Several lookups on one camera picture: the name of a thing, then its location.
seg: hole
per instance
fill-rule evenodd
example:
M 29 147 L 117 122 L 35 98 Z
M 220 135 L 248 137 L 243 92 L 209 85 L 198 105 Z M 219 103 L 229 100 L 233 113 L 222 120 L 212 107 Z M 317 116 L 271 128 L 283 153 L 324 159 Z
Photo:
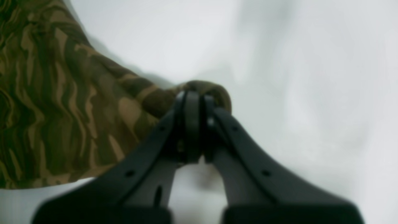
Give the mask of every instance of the hole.
M 154 206 L 159 206 L 161 199 L 162 199 L 162 186 L 159 185 L 158 188 L 156 189 L 155 199 L 153 201 L 153 205 Z
M 262 173 L 264 176 L 266 176 L 266 177 L 271 176 L 271 173 L 270 173 L 269 171 L 267 171 L 267 170 L 263 170 L 263 171 L 261 171 L 261 173 Z
M 129 170 L 129 171 L 127 171 L 126 172 L 126 177 L 131 177 L 131 176 L 133 176 L 135 174 L 135 172 L 134 172 L 134 170 Z

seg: camouflage cloth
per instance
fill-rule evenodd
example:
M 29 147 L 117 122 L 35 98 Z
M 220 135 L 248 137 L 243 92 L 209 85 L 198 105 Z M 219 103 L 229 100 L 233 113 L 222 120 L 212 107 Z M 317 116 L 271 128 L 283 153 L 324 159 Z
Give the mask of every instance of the camouflage cloth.
M 163 90 L 99 54 L 61 0 L 0 0 L 0 188 L 96 177 L 150 133 L 191 81 Z

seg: camouflage fabric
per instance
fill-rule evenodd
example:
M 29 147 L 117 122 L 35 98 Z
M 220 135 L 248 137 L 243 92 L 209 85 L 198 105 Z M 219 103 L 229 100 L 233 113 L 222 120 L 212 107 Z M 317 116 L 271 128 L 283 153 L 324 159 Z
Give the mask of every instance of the camouflage fabric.
M 0 1 L 0 188 L 96 177 L 136 148 L 191 81 L 163 90 L 99 54 L 60 0 Z

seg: black plastic arm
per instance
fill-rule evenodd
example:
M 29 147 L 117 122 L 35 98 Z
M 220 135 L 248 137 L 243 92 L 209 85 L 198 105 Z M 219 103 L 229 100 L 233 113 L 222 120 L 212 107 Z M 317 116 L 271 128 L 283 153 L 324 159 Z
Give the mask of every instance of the black plastic arm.
M 33 223 L 171 224 L 174 173 L 204 155 L 220 172 L 224 224 L 362 224 L 356 206 L 268 156 L 211 96 L 178 95 L 145 141 L 92 182 L 50 199 Z

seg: white surface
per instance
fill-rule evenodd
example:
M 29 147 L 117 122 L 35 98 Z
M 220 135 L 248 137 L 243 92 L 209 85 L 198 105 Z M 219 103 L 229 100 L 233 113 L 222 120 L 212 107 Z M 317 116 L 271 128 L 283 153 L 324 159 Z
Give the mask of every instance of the white surface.
M 222 84 L 267 153 L 356 203 L 366 223 L 398 223 L 396 1 L 66 3 L 101 53 L 162 87 Z M 0 223 L 27 223 L 41 200 L 68 187 L 0 191 Z M 177 172 L 177 224 L 218 223 L 225 206 L 212 167 Z

